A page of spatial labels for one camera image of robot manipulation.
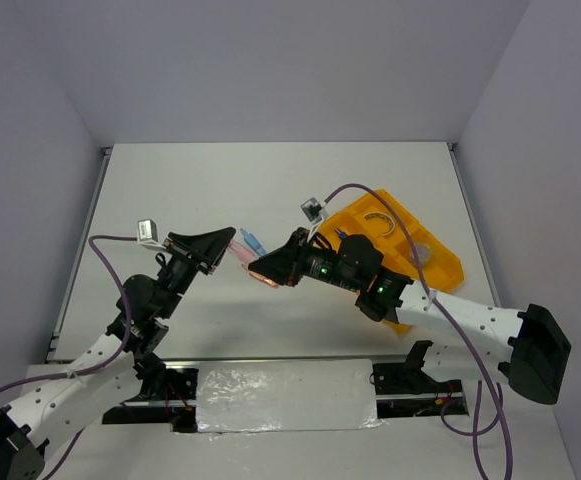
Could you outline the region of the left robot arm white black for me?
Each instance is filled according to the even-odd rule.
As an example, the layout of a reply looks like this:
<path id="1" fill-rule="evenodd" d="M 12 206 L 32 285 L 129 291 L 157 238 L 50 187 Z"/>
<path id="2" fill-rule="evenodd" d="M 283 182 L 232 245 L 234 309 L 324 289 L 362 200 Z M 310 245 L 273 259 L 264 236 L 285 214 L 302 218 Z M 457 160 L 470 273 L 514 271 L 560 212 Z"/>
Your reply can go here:
<path id="1" fill-rule="evenodd" d="M 156 252 L 156 277 L 135 274 L 115 282 L 114 321 L 63 370 L 28 379 L 32 390 L 0 406 L 0 479 L 46 478 L 47 460 L 115 406 L 163 393 L 175 373 L 155 354 L 171 317 L 198 274 L 220 264 L 236 231 L 171 233 L 163 243 L 138 233 L 134 241 Z"/>

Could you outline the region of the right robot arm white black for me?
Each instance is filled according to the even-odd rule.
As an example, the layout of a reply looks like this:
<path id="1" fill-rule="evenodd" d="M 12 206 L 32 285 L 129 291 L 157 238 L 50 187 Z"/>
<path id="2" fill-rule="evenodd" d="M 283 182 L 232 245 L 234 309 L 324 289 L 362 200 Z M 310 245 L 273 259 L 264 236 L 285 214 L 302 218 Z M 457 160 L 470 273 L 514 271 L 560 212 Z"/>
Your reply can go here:
<path id="1" fill-rule="evenodd" d="M 294 287 L 309 277 L 354 292 L 366 317 L 421 333 L 404 369 L 416 391 L 436 382 L 490 380 L 529 401 L 557 403 L 571 343 L 548 309 L 497 308 L 427 290 L 382 262 L 382 253 L 364 235 L 347 236 L 337 249 L 321 248 L 300 227 L 248 269 L 279 286 Z"/>

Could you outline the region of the blue highlighter pen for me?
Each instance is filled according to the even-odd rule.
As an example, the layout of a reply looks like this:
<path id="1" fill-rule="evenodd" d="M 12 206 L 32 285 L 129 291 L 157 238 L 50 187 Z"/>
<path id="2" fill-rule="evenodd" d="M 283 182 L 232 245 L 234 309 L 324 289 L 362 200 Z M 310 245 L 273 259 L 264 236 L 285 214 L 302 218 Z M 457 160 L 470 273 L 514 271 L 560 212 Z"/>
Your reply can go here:
<path id="1" fill-rule="evenodd" d="M 267 254 L 266 249 L 260 243 L 260 241 L 253 235 L 251 232 L 247 231 L 244 228 L 240 229 L 240 233 L 242 235 L 243 241 L 245 245 L 249 247 L 257 257 L 262 257 Z"/>

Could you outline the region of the clear tape roll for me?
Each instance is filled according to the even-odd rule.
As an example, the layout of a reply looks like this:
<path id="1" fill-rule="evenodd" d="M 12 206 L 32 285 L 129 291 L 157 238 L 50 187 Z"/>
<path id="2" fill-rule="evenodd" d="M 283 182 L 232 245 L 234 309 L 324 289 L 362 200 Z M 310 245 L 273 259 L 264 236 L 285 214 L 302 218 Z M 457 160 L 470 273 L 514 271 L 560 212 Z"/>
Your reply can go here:
<path id="1" fill-rule="evenodd" d="M 385 238 L 390 236 L 395 230 L 395 220 L 388 214 L 383 212 L 368 212 L 363 216 L 366 221 L 370 220 L 380 220 L 386 225 L 386 230 L 380 234 L 381 237 Z"/>

